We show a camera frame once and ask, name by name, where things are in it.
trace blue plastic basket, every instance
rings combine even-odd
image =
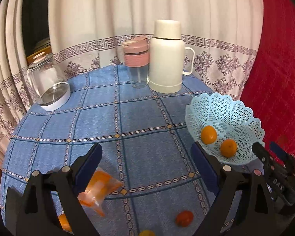
[[[207,93],[194,97],[186,107],[186,125],[195,141],[204,150],[214,155],[220,162],[231,165],[244,165],[257,157],[251,151],[254,142],[265,145],[262,139],[265,131],[261,122],[254,118],[250,108],[241,101],[233,101],[229,95]],[[217,139],[213,144],[205,145],[201,141],[203,127],[211,125],[216,129]],[[225,139],[233,139],[237,143],[237,152],[231,158],[221,155],[219,148]]]

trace table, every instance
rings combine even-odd
[[[131,87],[126,67],[108,66],[69,80],[71,97],[53,112],[33,105],[16,127],[2,173],[0,205],[5,219],[8,186],[23,193],[34,170],[46,173],[71,165],[93,143],[103,148],[100,167],[123,184],[103,202],[106,214],[85,212],[103,235],[192,235],[215,196],[201,180],[190,158],[193,139],[185,125],[185,107],[195,95],[213,93],[194,76],[183,77],[182,89],[161,94]],[[253,162],[239,170],[249,171]],[[240,193],[223,230],[235,216]],[[53,193],[57,214],[62,208]],[[193,223],[175,225],[175,216],[190,210]]]

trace white curtain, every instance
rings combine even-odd
[[[32,104],[26,80],[22,3],[0,3],[0,168],[14,128]]]
[[[182,23],[199,79],[239,99],[257,54],[263,0],[49,0],[55,60],[68,78],[123,61],[120,44],[153,36],[154,20]],[[191,54],[185,66],[190,67]]]

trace scalloped basket rim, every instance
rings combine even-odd
[[[259,128],[260,128],[260,131],[262,131],[262,137],[261,137],[261,140],[259,141],[259,143],[261,143],[263,146],[265,146],[265,143],[263,142],[263,138],[264,138],[264,136],[265,136],[265,131],[264,131],[264,129],[261,127],[261,121],[260,121],[260,119],[254,117],[254,112],[253,112],[253,110],[252,110],[250,107],[246,107],[245,104],[244,104],[241,100],[236,100],[236,101],[234,101],[234,100],[231,98],[230,95],[221,95],[220,93],[215,92],[215,93],[213,93],[213,94],[211,94],[211,95],[208,95],[207,93],[202,93],[202,94],[199,95],[199,96],[195,96],[195,97],[193,97],[192,100],[191,100],[191,104],[186,106],[186,110],[185,110],[185,122],[187,121],[187,115],[188,115],[188,112],[187,112],[187,111],[188,111],[188,110],[190,110],[190,112],[194,115],[194,117],[197,118],[197,119],[199,120],[199,118],[194,114],[194,111],[193,111],[193,107],[192,107],[192,105],[193,105],[196,101],[201,100],[203,97],[208,97],[208,98],[210,99],[212,96],[219,96],[220,98],[226,96],[226,98],[229,99],[229,100],[231,101],[231,106],[230,106],[230,107],[233,107],[234,104],[239,103],[244,109],[250,110],[250,111],[251,111],[251,118],[252,118],[253,120],[256,120],[256,121],[257,121],[257,123],[260,125],[260,127],[259,127]],[[202,147],[206,147],[206,148],[204,148],[204,150],[205,150],[209,155],[213,155],[213,156],[215,156],[212,152],[210,152],[210,148],[208,148],[206,145],[204,145],[204,144],[201,142],[201,140],[200,140],[198,137],[196,137],[196,136],[192,133],[192,130],[189,128],[188,124],[187,124],[187,129],[188,129],[189,133],[191,134],[192,138],[194,139],[194,141],[199,142],[200,145],[201,145]],[[250,161],[248,161],[248,162],[247,162],[247,161],[233,162],[233,161],[229,160],[228,162],[226,162],[225,160],[220,160],[219,157],[216,157],[216,158],[219,160],[219,162],[222,162],[222,163],[224,163],[224,164],[229,164],[229,165],[245,165],[245,164],[248,164],[249,162],[253,161],[253,160],[250,160]]]

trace glass jar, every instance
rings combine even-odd
[[[136,37],[122,44],[124,63],[132,87],[143,88],[148,84],[149,52],[146,36]]]
[[[46,111],[64,105],[70,97],[70,85],[61,69],[55,64],[52,54],[39,53],[29,65],[27,78],[34,90],[36,102]]]

